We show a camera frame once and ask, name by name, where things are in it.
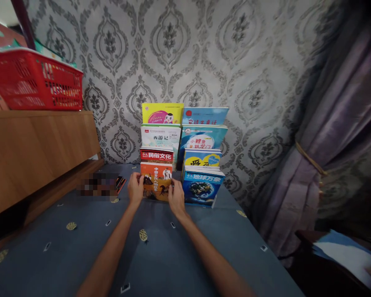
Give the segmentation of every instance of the damask pattern wallpaper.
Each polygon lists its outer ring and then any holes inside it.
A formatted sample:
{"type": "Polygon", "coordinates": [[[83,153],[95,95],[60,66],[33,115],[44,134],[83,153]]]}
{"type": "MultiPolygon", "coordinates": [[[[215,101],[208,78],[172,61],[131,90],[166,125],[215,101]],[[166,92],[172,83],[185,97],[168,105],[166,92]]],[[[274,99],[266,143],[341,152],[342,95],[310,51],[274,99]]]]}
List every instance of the damask pattern wallpaper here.
{"type": "Polygon", "coordinates": [[[24,0],[36,37],[84,72],[108,163],[139,161],[143,102],[228,106],[225,186],[247,212],[302,115],[336,0],[24,0]]]}

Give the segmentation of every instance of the yellow book cover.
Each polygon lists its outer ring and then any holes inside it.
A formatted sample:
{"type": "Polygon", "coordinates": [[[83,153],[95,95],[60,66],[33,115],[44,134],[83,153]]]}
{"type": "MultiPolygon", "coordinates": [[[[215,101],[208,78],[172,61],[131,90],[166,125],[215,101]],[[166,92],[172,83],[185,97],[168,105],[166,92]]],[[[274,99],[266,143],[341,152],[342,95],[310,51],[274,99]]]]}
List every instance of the yellow book cover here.
{"type": "Polygon", "coordinates": [[[219,149],[195,150],[186,148],[184,165],[186,166],[207,166],[218,167],[222,152],[219,149]]]}
{"type": "Polygon", "coordinates": [[[183,103],[143,103],[143,124],[181,124],[183,103]]]}

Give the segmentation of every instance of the blue fabric surface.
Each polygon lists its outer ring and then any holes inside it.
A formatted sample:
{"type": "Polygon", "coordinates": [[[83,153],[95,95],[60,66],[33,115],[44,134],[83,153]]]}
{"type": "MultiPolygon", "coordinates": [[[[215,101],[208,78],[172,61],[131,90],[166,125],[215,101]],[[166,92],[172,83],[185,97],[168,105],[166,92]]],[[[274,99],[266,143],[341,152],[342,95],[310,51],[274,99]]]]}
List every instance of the blue fabric surface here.
{"type": "MultiPolygon", "coordinates": [[[[106,165],[99,173],[128,179],[138,170],[137,165],[106,165]]],[[[74,296],[128,205],[126,186],[118,203],[99,201],[103,197],[82,201],[71,191],[8,243],[8,255],[0,263],[0,296],[74,296]],[[67,230],[69,222],[77,228],[67,230]]],[[[214,209],[186,206],[203,234],[258,296],[303,296],[271,250],[261,250],[265,242],[236,212],[241,208],[227,189],[219,193],[214,209]]],[[[110,296],[119,296],[127,283],[131,289],[121,296],[218,295],[169,205],[157,201],[144,200],[135,215],[110,296]],[[141,229],[147,244],[139,238],[141,229]]]]}

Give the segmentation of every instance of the earth globe illustration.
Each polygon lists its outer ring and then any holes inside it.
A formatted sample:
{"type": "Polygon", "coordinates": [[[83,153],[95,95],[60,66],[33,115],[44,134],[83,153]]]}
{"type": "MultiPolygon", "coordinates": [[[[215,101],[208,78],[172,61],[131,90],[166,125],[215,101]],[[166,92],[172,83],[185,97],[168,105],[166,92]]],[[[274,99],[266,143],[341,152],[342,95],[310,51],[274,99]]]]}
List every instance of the earth globe illustration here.
{"type": "Polygon", "coordinates": [[[213,189],[212,184],[205,181],[193,182],[188,186],[190,193],[198,198],[208,198],[213,193],[213,189]]]}

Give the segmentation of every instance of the red plastic basket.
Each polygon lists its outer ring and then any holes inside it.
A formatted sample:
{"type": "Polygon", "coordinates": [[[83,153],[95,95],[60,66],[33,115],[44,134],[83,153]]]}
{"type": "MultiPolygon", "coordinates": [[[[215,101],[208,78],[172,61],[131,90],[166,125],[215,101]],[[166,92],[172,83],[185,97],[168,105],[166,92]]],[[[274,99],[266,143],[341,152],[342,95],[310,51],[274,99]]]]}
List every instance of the red plastic basket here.
{"type": "Polygon", "coordinates": [[[0,53],[0,95],[11,109],[81,110],[82,75],[27,48],[0,53]]]}

